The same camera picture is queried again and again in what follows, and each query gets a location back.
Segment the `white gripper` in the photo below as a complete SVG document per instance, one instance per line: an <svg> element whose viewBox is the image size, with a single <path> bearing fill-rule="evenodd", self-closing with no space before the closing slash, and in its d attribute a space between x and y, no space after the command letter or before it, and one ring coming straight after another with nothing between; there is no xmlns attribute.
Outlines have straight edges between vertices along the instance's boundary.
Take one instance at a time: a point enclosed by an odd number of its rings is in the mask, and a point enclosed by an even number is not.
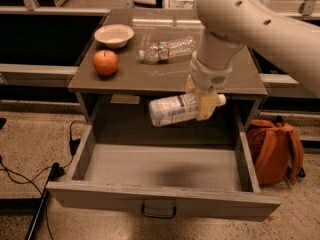
<svg viewBox="0 0 320 240"><path fill-rule="evenodd" d="M230 74L232 66L225 69L216 69L205 66L197 58L196 53L192 54L190 62L190 75L188 75L185 85L186 93L195 93L197 89L209 90L222 88ZM198 114L196 119L203 121L209 119L215 111L218 104L218 94L216 92L199 91Z"/></svg>

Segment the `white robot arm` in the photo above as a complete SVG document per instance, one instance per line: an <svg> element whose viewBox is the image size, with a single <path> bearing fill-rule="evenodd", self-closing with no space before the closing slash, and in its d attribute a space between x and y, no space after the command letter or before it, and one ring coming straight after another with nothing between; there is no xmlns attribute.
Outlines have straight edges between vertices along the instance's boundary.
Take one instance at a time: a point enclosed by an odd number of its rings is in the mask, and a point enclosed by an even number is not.
<svg viewBox="0 0 320 240"><path fill-rule="evenodd" d="M186 91L198 98L196 119L206 120L225 103L217 93L232 59L248 46L320 97L320 31L315 25L271 11L270 0L197 0L204 26Z"/></svg>

